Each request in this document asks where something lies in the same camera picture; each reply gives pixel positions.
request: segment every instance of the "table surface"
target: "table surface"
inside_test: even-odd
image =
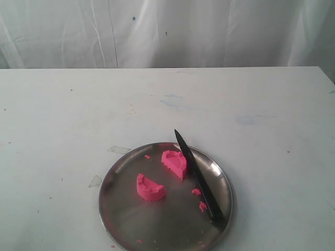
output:
[[[0,70],[0,90],[0,250],[120,250],[101,179],[174,128],[236,192],[214,250],[335,250],[335,86],[318,67]]]

